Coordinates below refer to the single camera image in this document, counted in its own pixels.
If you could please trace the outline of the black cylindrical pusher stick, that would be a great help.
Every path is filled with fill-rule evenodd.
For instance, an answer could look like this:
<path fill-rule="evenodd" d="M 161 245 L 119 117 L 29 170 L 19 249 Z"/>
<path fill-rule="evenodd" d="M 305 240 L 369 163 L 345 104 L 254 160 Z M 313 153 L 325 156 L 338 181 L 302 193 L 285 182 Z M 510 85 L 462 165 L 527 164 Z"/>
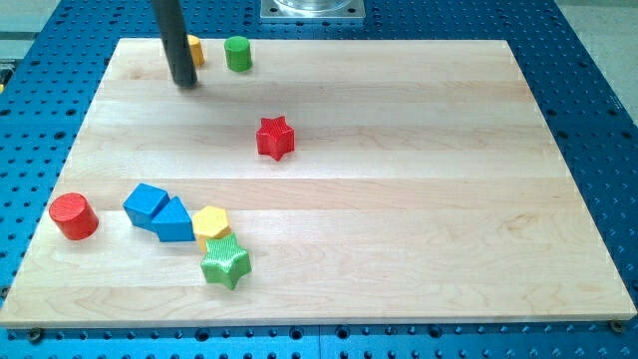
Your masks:
<path fill-rule="evenodd" d="M 159 36 L 173 82 L 180 88 L 193 88 L 197 74 L 178 0 L 152 0 Z"/>

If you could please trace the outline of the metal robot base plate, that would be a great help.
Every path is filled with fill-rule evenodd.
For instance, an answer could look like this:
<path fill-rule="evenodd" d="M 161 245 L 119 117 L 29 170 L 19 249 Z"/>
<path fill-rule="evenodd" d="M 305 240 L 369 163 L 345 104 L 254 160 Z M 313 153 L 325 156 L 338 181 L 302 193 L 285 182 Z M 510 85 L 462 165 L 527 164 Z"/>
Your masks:
<path fill-rule="evenodd" d="M 261 0 L 260 17 L 268 20 L 363 19 L 363 0 Z"/>

